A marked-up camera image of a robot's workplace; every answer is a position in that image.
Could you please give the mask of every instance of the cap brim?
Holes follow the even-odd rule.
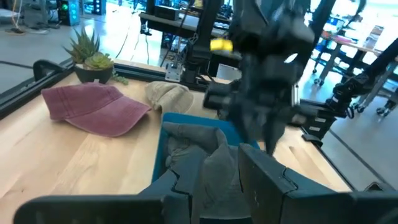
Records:
[[[122,96],[105,107],[67,121],[89,133],[116,137],[128,132],[150,107]]]

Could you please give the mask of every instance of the potted succulent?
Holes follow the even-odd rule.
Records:
[[[125,85],[128,81],[114,71],[109,54],[100,52],[100,38],[93,33],[89,37],[84,27],[81,32],[75,30],[77,41],[71,38],[72,49],[64,49],[72,56],[75,72],[82,83],[98,81],[105,84],[110,78]]]

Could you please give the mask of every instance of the gray fabric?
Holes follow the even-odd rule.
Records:
[[[238,148],[229,146],[224,133],[208,126],[163,123],[168,133],[166,167],[200,148],[208,157],[202,168],[202,218],[247,218],[250,211],[239,183]]]

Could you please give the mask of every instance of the plant pot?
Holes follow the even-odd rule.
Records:
[[[82,83],[98,81],[105,84],[112,77],[113,67],[104,70],[87,70],[75,65],[75,72]]]

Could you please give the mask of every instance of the red baseball cap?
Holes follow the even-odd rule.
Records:
[[[42,90],[50,118],[101,136],[128,132],[150,107],[124,96],[116,87],[100,83]]]

